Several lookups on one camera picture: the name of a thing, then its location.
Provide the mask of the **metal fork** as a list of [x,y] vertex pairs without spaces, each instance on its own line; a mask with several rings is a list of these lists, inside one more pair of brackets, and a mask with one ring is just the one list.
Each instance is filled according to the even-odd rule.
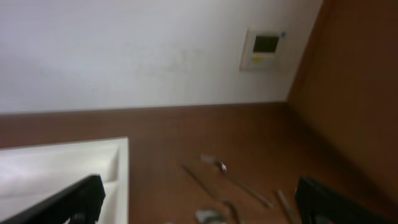
[[232,219],[238,223],[238,224],[243,224],[244,222],[242,221],[238,209],[234,205],[233,202],[230,200],[222,198],[216,191],[214,191],[209,185],[206,185],[206,183],[200,178],[199,175],[197,175],[191,168],[186,166],[185,164],[182,164],[182,169],[215,201],[217,201],[220,204],[223,204],[230,212]]
[[206,155],[206,154],[201,154],[200,159],[203,162],[213,164],[218,168],[218,170],[232,183],[236,184],[239,188],[244,190],[247,194],[252,196],[254,199],[256,199],[259,203],[261,203],[263,206],[273,209],[275,208],[275,205],[265,196],[254,190],[252,187],[247,185],[246,183],[242,182],[240,179],[237,177],[231,175],[228,171],[228,168],[226,164],[219,158],[211,156],[211,155]]

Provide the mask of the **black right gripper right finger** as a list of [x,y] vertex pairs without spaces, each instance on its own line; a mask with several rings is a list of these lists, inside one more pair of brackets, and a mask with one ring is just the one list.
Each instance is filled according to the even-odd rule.
[[301,177],[295,201],[303,224],[393,224],[310,177]]

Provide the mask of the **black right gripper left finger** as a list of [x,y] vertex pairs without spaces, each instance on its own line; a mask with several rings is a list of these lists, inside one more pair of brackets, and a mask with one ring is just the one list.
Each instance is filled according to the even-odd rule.
[[5,220],[2,224],[95,224],[100,219],[106,193],[101,176],[88,175],[45,200]]

